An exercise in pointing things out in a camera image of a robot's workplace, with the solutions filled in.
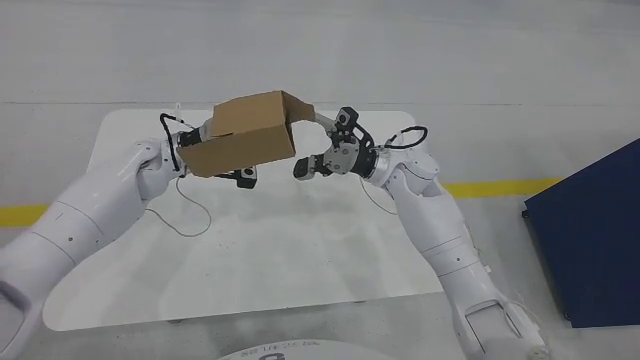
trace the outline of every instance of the brown cardboard box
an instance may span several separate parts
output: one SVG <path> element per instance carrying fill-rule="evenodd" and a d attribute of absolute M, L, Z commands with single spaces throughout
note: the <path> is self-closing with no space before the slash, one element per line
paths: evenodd
<path fill-rule="evenodd" d="M 214 107 L 208 140 L 178 154 L 198 177 L 287 159 L 296 154 L 290 124 L 314 119 L 313 105 L 284 91 L 236 98 Z"/>

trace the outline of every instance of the yellow floor line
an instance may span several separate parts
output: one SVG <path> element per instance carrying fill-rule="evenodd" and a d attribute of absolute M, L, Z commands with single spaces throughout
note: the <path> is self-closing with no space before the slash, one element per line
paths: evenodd
<path fill-rule="evenodd" d="M 535 195 L 560 181 L 560 178 L 546 178 L 513 181 L 463 182 L 444 184 L 444 186 L 456 199 L 474 199 L 513 195 Z"/>
<path fill-rule="evenodd" d="M 485 181 L 444 184 L 457 199 L 535 195 L 560 181 L 559 178 Z M 46 204 L 0 207 L 0 228 L 29 227 L 47 210 Z"/>
<path fill-rule="evenodd" d="M 46 204 L 33 206 L 0 207 L 0 228 L 28 227 L 47 211 Z"/>

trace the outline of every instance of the concrete floor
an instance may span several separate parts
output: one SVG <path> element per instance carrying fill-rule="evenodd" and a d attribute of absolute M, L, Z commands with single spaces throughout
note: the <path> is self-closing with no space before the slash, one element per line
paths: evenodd
<path fill-rule="evenodd" d="M 112 110 L 279 88 L 412 113 L 445 182 L 564 176 L 638 136 L 638 1 L 0 0 L 0 205 L 55 198 Z M 568 328 L 523 199 L 460 201 L 496 283 L 538 314 L 557 358 L 637 358 L 638 328 Z M 43 330 L 24 358 L 211 359 L 290 338 L 462 359 L 442 295 Z"/>

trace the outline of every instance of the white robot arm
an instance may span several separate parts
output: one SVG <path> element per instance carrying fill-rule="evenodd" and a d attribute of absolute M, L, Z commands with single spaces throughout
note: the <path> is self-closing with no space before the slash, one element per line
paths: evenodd
<path fill-rule="evenodd" d="M 470 360 L 543 360 L 549 358 L 539 327 L 521 305 L 493 284 L 478 258 L 464 217 L 451 194 L 438 181 L 438 165 L 426 152 L 427 130 L 400 131 L 383 146 L 358 123 L 358 113 L 344 107 L 335 122 L 318 115 L 332 146 L 323 154 L 301 159 L 299 180 L 353 172 L 393 198 L 411 242 L 436 272 L 453 311 L 460 346 Z M 403 134 L 422 136 L 405 144 Z"/>
<path fill-rule="evenodd" d="M 174 119 L 166 114 L 163 118 Z M 142 217 L 147 204 L 187 168 L 176 147 L 199 142 L 209 120 L 167 140 L 134 143 L 120 156 L 73 183 L 29 230 L 0 250 L 0 360 L 16 358 L 41 323 L 51 290 L 74 267 L 118 239 Z M 257 173 L 218 177 L 253 188 Z"/>

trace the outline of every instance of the white table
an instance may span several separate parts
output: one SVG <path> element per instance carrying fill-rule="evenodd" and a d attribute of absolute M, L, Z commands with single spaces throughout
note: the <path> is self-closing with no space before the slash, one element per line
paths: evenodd
<path fill-rule="evenodd" d="M 134 140 L 162 138 L 160 112 L 119 110 L 105 117 L 89 168 Z M 196 125 L 210 115 L 182 112 Z M 362 112 L 360 123 L 381 142 L 414 120 L 403 112 Z M 329 145 L 318 125 L 296 123 L 293 133 L 296 158 Z M 146 212 L 54 289 L 45 324 L 67 331 L 442 291 L 398 218 L 371 203 L 356 176 L 298 182 L 295 160 L 258 166 L 253 190 L 218 178 L 186 178 L 181 188 L 211 211 L 211 229 L 183 238 Z M 394 209 L 382 191 L 367 190 Z M 184 232 L 207 222 L 173 185 L 150 208 Z"/>

